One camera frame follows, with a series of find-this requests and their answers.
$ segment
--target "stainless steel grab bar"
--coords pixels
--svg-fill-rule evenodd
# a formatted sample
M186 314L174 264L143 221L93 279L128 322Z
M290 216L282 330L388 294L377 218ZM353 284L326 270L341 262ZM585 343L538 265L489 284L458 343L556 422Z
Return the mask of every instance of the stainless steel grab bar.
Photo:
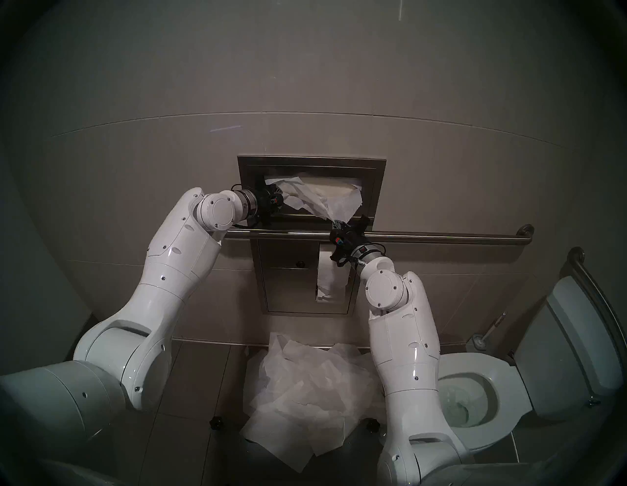
M603 322L614 342L614 346L616 351L618 352L618 356L621 359L621 365L623 367L623 376L626 376L627 371L627 340L625 339L625 334L623 331L623 326L621 326L620 321L618 320L618 316L616 312L612 308L612 305L609 303L607 297L599 287L599 284L596 283L595 279L593 279L590 272L584 266L586 254L584 253L583 248L580 246L575 246L571 248L568 252L568 263L571 268L574 270L573 277L579 284L579 286L584 290L584 292L588 295L589 299L592 301L593 305L596 307L597 311L601 315Z
M366 231L366 238L377 243L437 243L455 245L528 245L533 240L534 227L525 225L515 235L466 235L457 233L398 233L395 231ZM328 241L329 231L258 230L233 228L226 238L243 240L310 240Z

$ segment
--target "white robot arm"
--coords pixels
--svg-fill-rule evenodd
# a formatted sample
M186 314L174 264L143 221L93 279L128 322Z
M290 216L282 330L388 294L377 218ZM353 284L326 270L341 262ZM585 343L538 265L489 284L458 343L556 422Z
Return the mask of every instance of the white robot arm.
M209 274L226 231L283 203L276 186L183 194L154 235L130 300L80 339L74 361L0 377L4 409L42 457L68 457L121 411L153 408L181 310Z
M418 276L398 275L380 245L364 236L368 218L331 232L338 265L353 263L371 306L372 358L386 395L386 442L380 485L417 485L468 453L446 422L438 395L440 340Z

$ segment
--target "paper towel dispenser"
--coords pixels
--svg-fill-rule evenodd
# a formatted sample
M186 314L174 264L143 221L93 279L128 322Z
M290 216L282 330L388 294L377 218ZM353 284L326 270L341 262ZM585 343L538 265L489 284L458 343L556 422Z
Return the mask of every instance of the paper towel dispenser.
M386 161L337 157L238 156L242 185L253 187L258 178L330 177L350 179L362 188L362 214L374 221ZM305 210L283 206L269 228L288 230L329 229L330 221ZM350 315L359 290L351 269L344 298L321 303L317 300L320 243L317 241L251 240L262 311L278 315L338 317Z

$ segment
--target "crumpled toilet paper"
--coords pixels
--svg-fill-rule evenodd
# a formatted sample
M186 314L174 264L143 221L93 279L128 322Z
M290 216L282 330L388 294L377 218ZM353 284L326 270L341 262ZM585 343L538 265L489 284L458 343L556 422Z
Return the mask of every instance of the crumpled toilet paper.
M328 351L272 333L246 367L240 431L301 472L313 454L340 447L365 417L385 423L383 389L370 353Z
M345 223L361 206L361 188L351 182L327 177L266 179L283 192L283 202L294 209L305 209L314 216Z

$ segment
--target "bathroom stall wall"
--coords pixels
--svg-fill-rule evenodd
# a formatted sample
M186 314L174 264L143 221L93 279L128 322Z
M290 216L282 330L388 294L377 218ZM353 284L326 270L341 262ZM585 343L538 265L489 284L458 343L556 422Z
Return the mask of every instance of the bathroom stall wall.
M46 249L0 144L0 375L63 361L90 312Z
M515 349L530 318L561 276L573 246L585 252L585 266L606 294L623 328L627 322L627 96L624 85L608 79L602 116L590 163L555 237L534 264L509 307L511 316L494 333L501 353Z
M130 297L179 196L238 182L238 154L387 159L375 230L532 223L522 253L388 248L421 275L442 342L463 342L532 304L534 269L594 170L607 79L557 1L68 1L4 67L0 134L46 245L101 319ZM367 345L363 295L346 319L264 316L248 243L225 241L176 335L270 331Z

